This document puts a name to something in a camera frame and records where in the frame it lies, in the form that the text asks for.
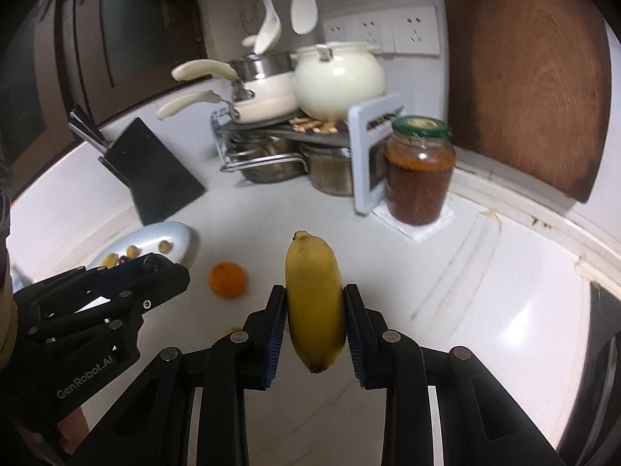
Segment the left hand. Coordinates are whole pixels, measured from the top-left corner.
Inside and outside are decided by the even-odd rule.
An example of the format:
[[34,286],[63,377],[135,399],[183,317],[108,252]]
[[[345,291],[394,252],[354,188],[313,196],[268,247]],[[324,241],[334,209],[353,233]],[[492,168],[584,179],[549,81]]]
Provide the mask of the left hand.
[[90,432],[81,408],[63,419],[56,431],[42,435],[23,426],[18,426],[17,430],[34,455],[49,464],[61,464],[63,459],[72,456]]

